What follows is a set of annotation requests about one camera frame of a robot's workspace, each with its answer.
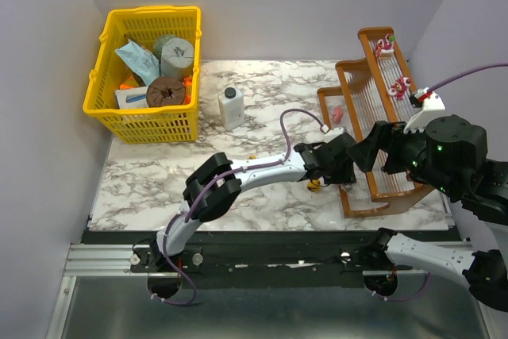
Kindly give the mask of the pink strawberry bear toy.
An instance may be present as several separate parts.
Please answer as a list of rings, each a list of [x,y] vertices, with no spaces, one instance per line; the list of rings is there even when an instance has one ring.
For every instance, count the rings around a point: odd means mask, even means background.
[[[411,84],[412,81],[409,77],[400,76],[388,89],[388,95],[397,100],[402,100]]]

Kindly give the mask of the yellow plastic basket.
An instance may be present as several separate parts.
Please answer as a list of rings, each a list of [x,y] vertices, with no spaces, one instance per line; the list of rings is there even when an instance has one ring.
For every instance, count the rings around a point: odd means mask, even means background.
[[[196,140],[201,24],[197,6],[110,11],[84,113],[126,144]]]

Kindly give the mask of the white bottle black cap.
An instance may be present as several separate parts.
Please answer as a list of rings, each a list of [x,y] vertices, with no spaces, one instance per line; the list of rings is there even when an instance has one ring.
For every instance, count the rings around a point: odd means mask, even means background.
[[[217,97],[221,123],[231,131],[244,123],[244,95],[235,87],[227,87]]]

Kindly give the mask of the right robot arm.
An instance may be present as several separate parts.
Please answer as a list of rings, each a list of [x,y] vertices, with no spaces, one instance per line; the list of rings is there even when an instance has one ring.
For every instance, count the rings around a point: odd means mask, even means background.
[[[383,151],[384,172],[405,172],[506,234],[507,163],[487,158],[487,131],[457,115],[438,117],[421,133],[404,133],[404,126],[376,122],[367,138],[348,148],[348,156],[368,172]],[[507,251],[502,247],[453,251],[381,228],[361,257],[372,266],[390,262],[445,277],[467,288],[482,304],[507,310]]]

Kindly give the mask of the red white bear toy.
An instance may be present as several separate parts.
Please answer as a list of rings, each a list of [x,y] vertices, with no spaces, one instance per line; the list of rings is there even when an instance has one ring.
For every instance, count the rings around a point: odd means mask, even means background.
[[[374,47],[374,56],[377,60],[389,59],[394,54],[395,37],[393,33],[388,33],[379,39]]]

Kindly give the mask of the pink round toy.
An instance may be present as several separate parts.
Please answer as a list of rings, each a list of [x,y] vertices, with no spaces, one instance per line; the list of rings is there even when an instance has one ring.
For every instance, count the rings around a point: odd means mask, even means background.
[[[332,121],[336,124],[340,123],[344,116],[344,111],[340,106],[335,106],[331,114]]]

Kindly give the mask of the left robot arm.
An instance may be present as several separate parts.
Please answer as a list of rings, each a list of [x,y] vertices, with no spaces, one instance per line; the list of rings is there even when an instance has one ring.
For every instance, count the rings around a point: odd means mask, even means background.
[[[225,215],[246,191],[317,179],[327,185],[354,184],[353,161],[347,149],[355,143],[351,135],[340,131],[328,141],[299,143],[277,156],[231,160],[223,152],[212,155],[187,178],[178,211],[150,244],[153,266],[160,272],[170,268],[167,259],[182,253],[203,223]]]

